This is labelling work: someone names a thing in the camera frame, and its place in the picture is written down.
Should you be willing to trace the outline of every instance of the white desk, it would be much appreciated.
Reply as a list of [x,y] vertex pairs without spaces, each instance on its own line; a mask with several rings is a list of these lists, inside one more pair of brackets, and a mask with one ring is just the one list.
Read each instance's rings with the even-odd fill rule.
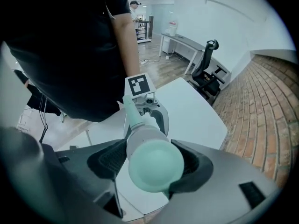
[[[206,102],[184,79],[178,78],[156,91],[158,100],[169,115],[169,139],[185,140],[219,149],[227,128]],[[121,109],[103,122],[89,128],[92,145],[122,139],[125,110]],[[140,213],[147,214],[168,203],[162,193],[148,193],[137,188],[128,175],[128,160],[117,178],[118,191]]]
[[62,147],[60,147],[58,150],[55,151],[69,150],[70,146],[77,146],[78,148],[81,148],[81,147],[88,147],[91,145],[92,144],[88,139],[87,131],[83,131],[81,134],[77,135],[75,138],[68,141],[66,144],[64,144]]
[[17,127],[31,93],[3,57],[0,57],[0,97],[0,126]]
[[187,69],[185,70],[185,75],[186,75],[188,70],[190,69],[191,65],[193,64],[193,61],[194,61],[197,53],[201,50],[204,50],[205,47],[198,44],[197,42],[192,41],[191,39],[189,39],[187,37],[184,37],[182,35],[179,35],[179,34],[176,34],[175,36],[171,36],[168,33],[162,33],[161,34],[161,43],[160,43],[159,56],[161,56],[161,53],[162,53],[162,46],[163,46],[164,37],[168,37],[169,39],[176,42],[176,44],[173,47],[172,53],[174,53],[178,43],[180,43],[180,44],[182,44],[182,45],[184,45],[184,46],[186,46],[186,47],[188,47],[188,48],[190,48],[191,50],[194,51],[193,57],[190,60],[188,66],[187,66]]

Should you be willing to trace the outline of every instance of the brick wall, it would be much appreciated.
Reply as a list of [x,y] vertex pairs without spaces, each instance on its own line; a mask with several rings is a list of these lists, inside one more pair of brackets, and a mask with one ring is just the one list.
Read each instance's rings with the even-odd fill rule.
[[222,149],[237,154],[282,187],[299,144],[299,77],[295,64],[255,55],[216,99],[228,128]]

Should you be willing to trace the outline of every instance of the black t-shirt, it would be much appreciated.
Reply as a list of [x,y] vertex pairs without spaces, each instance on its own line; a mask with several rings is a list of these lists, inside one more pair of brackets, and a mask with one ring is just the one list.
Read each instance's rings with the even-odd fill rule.
[[126,73],[109,12],[130,13],[128,0],[14,0],[5,10],[12,55],[72,118],[102,121],[123,96]]

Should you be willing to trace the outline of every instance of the office chair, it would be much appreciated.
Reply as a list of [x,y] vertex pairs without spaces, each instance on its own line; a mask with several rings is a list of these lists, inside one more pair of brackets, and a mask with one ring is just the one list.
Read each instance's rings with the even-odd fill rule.
[[218,69],[215,72],[212,72],[212,74],[208,74],[204,72],[205,69],[207,69],[210,65],[212,53],[214,50],[217,50],[219,48],[219,44],[216,40],[214,41],[207,41],[206,42],[206,48],[205,48],[205,53],[203,55],[203,58],[201,60],[200,66],[193,72],[192,78],[193,80],[198,84],[196,85],[195,83],[189,81],[191,85],[202,95],[206,97],[208,100],[210,97],[208,94],[205,92],[209,92],[212,96],[216,96],[220,92],[220,83],[217,81],[219,80],[221,83],[225,83],[225,81],[220,78],[217,73],[219,71],[224,71],[221,67],[217,66]]

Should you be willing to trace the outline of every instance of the person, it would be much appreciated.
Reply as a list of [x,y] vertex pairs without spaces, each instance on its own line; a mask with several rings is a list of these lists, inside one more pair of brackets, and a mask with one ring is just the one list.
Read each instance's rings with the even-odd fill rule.
[[71,118],[108,118],[140,73],[128,0],[15,0],[2,21],[25,74]]
[[134,26],[135,26],[135,31],[136,31],[136,34],[138,34],[138,26],[139,26],[139,19],[137,17],[137,14],[136,14],[136,9],[138,8],[138,2],[137,1],[131,1],[130,2],[130,11],[131,11],[131,18],[132,18],[132,21],[134,23]]
[[45,109],[45,99],[43,99],[43,94],[33,85],[29,84],[29,79],[26,77],[22,71],[14,70],[14,73],[17,77],[22,81],[25,87],[31,92],[31,97],[27,103],[27,105],[31,109],[41,110],[45,113],[56,114],[60,117],[60,122],[64,121],[65,114],[63,114],[55,105],[53,105],[50,101],[47,101],[46,109]]

